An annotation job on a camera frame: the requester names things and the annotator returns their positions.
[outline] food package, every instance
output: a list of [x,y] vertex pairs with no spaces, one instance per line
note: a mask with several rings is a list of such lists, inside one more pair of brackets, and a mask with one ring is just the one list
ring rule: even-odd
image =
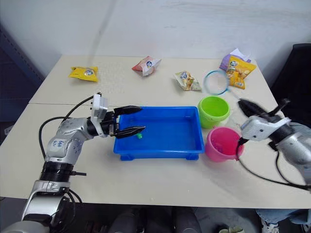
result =
[[86,81],[98,82],[97,79],[97,67],[71,67],[71,73],[69,77],[82,79]]
[[174,76],[184,91],[202,90],[199,82],[193,76],[191,76],[188,71],[184,70],[179,73],[175,73]]
[[248,63],[251,62],[251,60],[249,59],[250,54],[249,55],[244,55],[243,53],[240,52],[240,50],[238,48],[236,48],[235,50],[233,50],[231,53],[229,53],[228,55],[226,55],[223,58],[222,62],[220,63],[219,69],[227,71],[228,63],[229,63],[229,59],[230,59],[231,55],[233,55],[233,56],[235,56],[237,58],[240,58],[240,59],[242,59],[245,62],[248,62]]
[[235,56],[230,56],[228,68],[226,72],[229,78],[230,86],[235,86],[240,89],[245,89],[244,79],[255,68],[256,68],[256,65],[254,64],[247,63]]
[[153,59],[148,56],[142,59],[132,70],[142,71],[143,76],[147,76],[154,72],[155,68],[160,64],[161,59]]

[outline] white wall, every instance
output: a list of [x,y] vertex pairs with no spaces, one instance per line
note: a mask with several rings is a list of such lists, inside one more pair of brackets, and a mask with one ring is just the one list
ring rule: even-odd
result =
[[271,84],[292,45],[311,42],[310,0],[1,0],[0,20],[44,75],[94,44],[97,55],[159,58],[239,47]]

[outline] logo on snack bag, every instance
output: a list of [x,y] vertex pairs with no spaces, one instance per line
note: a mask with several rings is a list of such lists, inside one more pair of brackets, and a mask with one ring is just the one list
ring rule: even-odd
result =
[[182,74],[180,75],[180,78],[182,79],[186,79],[187,78],[187,72],[182,72]]
[[93,71],[91,69],[87,69],[84,73],[84,75],[92,75],[93,74]]
[[146,63],[146,65],[147,65],[147,68],[150,68],[150,67],[152,66],[152,62],[151,62],[151,61],[148,61],[148,62]]
[[235,67],[235,66],[238,65],[238,63],[237,63],[236,61],[231,61],[231,62],[230,62],[230,65],[233,66],[233,67]]

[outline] yellow snack bag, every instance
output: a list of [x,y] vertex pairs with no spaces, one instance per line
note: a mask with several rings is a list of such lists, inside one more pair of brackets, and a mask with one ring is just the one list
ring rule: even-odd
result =
[[244,79],[249,75],[256,65],[243,61],[235,56],[230,56],[227,68],[229,84],[241,89],[245,89]]
[[72,72],[69,77],[82,79],[86,81],[98,82],[97,79],[97,67],[71,67]]

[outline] shoe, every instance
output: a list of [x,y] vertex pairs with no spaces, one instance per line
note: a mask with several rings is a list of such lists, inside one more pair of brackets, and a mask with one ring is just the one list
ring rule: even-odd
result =
[[311,225],[301,225],[301,228],[304,233],[311,232]]
[[261,233],[279,233],[278,224],[267,223],[261,219],[262,230]]

